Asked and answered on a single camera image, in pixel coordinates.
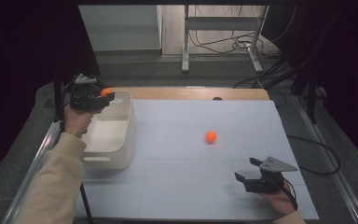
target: orange ball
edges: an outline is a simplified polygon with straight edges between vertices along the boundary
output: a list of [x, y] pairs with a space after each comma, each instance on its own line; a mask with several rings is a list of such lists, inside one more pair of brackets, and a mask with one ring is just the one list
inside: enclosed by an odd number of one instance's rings
[[208, 143], [213, 143], [216, 140], [216, 133], [212, 131], [208, 131], [205, 135], [205, 139]]
[[107, 94], [112, 93], [113, 91], [109, 88], [101, 90], [101, 96], [105, 97]]

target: dark background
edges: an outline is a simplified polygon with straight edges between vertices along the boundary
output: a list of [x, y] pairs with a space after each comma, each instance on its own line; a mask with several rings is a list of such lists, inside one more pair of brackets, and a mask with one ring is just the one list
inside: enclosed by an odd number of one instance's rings
[[[296, 27], [302, 24], [301, 28], [289, 31], [296, 38], [280, 40], [293, 66], [312, 48], [331, 10], [298, 10], [302, 22]], [[293, 8], [278, 9], [272, 20], [290, 20], [292, 12]], [[327, 92], [324, 106], [358, 147], [358, 6], [345, 8], [314, 69]], [[57, 74], [65, 81], [80, 72], [99, 75], [77, 6], [0, 2], [0, 161], [27, 120], [36, 90]]]
[[[323, 98], [325, 108], [358, 147], [358, 2], [341, 3], [342, 14], [312, 68], [318, 86], [327, 93]], [[286, 34], [275, 42], [292, 66], [301, 63], [314, 48], [333, 9], [332, 6], [297, 7]], [[293, 12], [294, 7], [271, 7], [262, 35], [270, 40], [278, 37]]]
[[34, 106], [36, 90], [60, 74], [99, 75], [92, 47], [73, 5], [0, 1], [0, 161]]

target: metal pole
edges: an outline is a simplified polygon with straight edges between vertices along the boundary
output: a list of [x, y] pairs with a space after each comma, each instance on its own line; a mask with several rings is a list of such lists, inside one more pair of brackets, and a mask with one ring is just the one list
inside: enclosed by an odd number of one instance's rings
[[251, 45], [249, 46], [249, 50], [251, 52], [255, 52], [255, 45], [257, 44], [258, 37], [260, 36], [261, 33], [261, 27], [263, 27], [264, 19], [266, 18], [267, 8], [268, 8], [267, 6], [261, 7], [261, 12], [260, 15], [258, 16], [258, 21], [255, 27], [254, 37], [252, 38]]
[[183, 44], [182, 52], [182, 72], [187, 73], [189, 67], [189, 56], [188, 56], [188, 5], [185, 5], [185, 41]]
[[61, 132], [63, 132], [63, 111], [62, 105], [62, 88], [60, 73], [56, 73], [54, 76], [54, 104], [55, 104], [55, 122], [60, 123]]
[[89, 207], [89, 201], [87, 201], [87, 195], [86, 195], [86, 191], [84, 190], [83, 182], [80, 185], [80, 192], [81, 192], [81, 198], [83, 199], [84, 207], [86, 208], [87, 219], [89, 220], [90, 224], [93, 224], [94, 222], [92, 221], [92, 215], [91, 215], [91, 211], [90, 211], [90, 207]]

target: hand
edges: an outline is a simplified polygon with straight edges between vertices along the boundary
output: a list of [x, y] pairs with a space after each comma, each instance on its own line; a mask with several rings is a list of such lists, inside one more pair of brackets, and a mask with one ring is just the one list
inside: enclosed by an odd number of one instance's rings
[[101, 111], [83, 112], [75, 110], [71, 106], [67, 105], [63, 110], [65, 116], [64, 132], [70, 133], [78, 138], [81, 138], [82, 134], [89, 127], [94, 114], [100, 112]]
[[[284, 181], [284, 187], [290, 192], [289, 184], [286, 181]], [[289, 197], [281, 190], [276, 193], [258, 194], [266, 198], [269, 204], [271, 204], [275, 211], [277, 211], [282, 217], [285, 217], [296, 211], [292, 202], [290, 202]]]

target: person's arm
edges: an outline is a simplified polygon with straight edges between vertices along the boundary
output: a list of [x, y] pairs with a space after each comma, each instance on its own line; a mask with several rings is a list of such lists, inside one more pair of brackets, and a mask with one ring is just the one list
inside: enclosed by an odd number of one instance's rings
[[[289, 184], [284, 181], [284, 187], [290, 191]], [[281, 218], [274, 221], [275, 224], [305, 224], [304, 219], [298, 213], [298, 211], [293, 207], [292, 202], [290, 202], [289, 197], [283, 193], [283, 191], [278, 191], [276, 193], [259, 193], [267, 199], [269, 204], [277, 211]]]
[[46, 152], [40, 171], [31, 182], [15, 223], [72, 223], [83, 179], [80, 162], [86, 144], [80, 140], [93, 113], [65, 108], [65, 131]]

